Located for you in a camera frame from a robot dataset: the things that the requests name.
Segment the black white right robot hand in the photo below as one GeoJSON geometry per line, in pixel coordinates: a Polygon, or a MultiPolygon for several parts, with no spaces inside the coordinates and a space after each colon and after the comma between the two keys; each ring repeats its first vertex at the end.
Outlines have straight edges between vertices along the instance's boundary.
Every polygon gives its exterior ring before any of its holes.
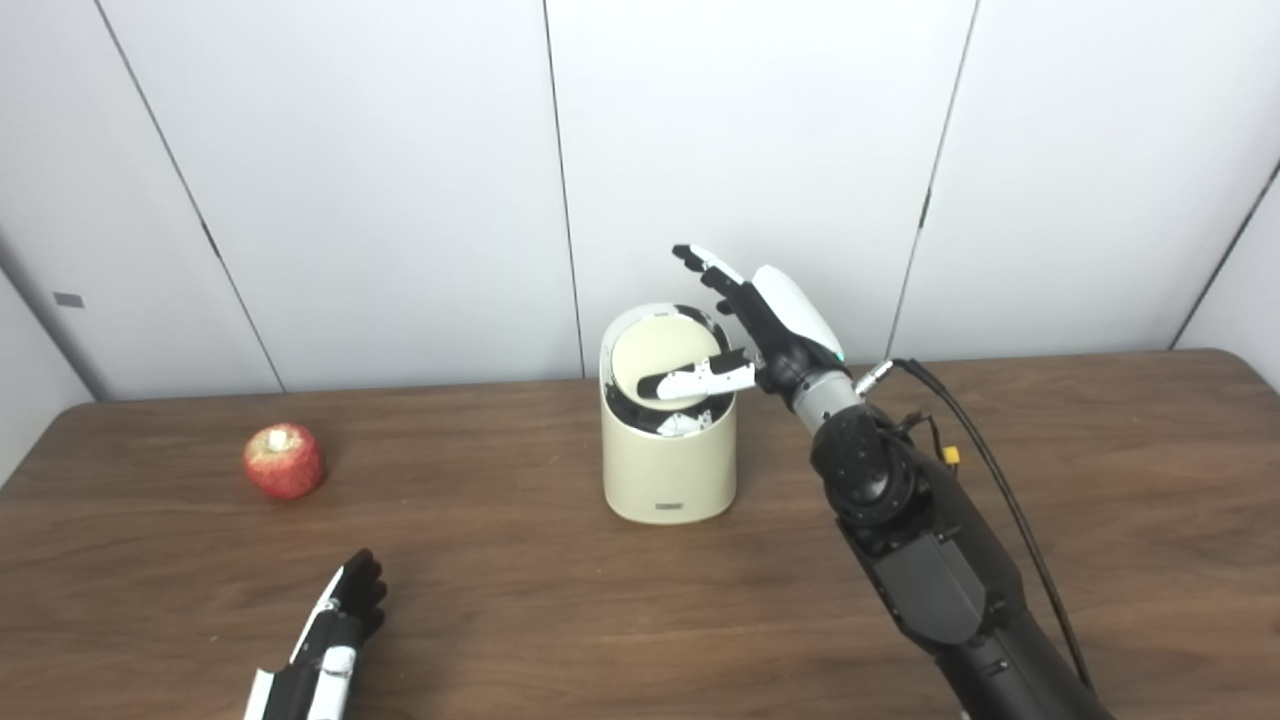
{"type": "Polygon", "coordinates": [[[675,245],[672,254],[721,296],[718,310],[737,318],[755,348],[731,348],[645,375],[636,383],[640,398],[701,398],[753,386],[790,398],[813,377],[829,372],[849,374],[835,332],[787,274],[765,265],[746,279],[696,245],[675,245]]]}

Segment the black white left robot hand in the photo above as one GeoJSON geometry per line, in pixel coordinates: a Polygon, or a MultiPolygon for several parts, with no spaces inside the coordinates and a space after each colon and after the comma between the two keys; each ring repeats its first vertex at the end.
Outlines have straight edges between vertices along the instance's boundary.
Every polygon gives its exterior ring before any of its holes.
{"type": "Polygon", "coordinates": [[[361,548],[330,577],[285,666],[253,674],[244,719],[343,719],[366,643],[383,626],[383,565],[361,548]]]}

